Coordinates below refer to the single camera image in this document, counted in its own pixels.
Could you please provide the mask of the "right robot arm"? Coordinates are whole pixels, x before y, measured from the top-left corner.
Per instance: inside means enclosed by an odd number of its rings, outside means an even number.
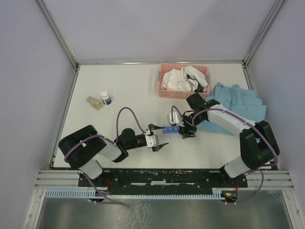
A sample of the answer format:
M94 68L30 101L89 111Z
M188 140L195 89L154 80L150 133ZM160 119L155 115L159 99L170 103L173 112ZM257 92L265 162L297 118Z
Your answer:
M215 99L205 101L199 93L186 99L189 115L171 108L170 124L179 125L183 139L196 136L197 126L203 122L215 123L239 138L240 155L221 167L219 182L229 187L236 177L261 167L276 166L280 154L271 126L266 121L255 122L227 110Z

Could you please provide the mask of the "white capped pill bottle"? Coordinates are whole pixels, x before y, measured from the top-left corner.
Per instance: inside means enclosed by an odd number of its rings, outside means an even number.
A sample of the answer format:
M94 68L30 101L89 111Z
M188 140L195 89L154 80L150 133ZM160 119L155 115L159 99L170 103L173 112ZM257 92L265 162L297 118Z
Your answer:
M101 100L102 100L104 105L110 105L111 104L112 99L111 99L111 97L110 97L110 95L107 91L102 91L100 93L100 96L101 96Z

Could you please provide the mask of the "blue weekly pill organizer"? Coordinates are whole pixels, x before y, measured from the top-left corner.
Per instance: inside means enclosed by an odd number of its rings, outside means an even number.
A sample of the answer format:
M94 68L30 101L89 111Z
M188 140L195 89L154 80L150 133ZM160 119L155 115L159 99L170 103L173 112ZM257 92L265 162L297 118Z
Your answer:
M165 126L162 129L163 134L178 134L179 133L179 126Z

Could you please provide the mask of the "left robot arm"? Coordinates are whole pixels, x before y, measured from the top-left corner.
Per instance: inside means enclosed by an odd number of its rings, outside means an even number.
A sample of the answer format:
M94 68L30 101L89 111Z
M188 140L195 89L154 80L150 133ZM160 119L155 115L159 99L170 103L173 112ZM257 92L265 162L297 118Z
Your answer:
M72 169L78 169L85 173L89 181L95 186L101 186L105 182L105 174L102 166L94 159L101 155L114 163L119 163L129 156L128 150L147 147L158 152L167 143L160 144L159 138L153 133L154 130L163 127L149 125L144 133L136 135L131 128L125 128L121 134L112 141L100 134L94 126L88 125L66 137L58 147L64 155L64 161Z

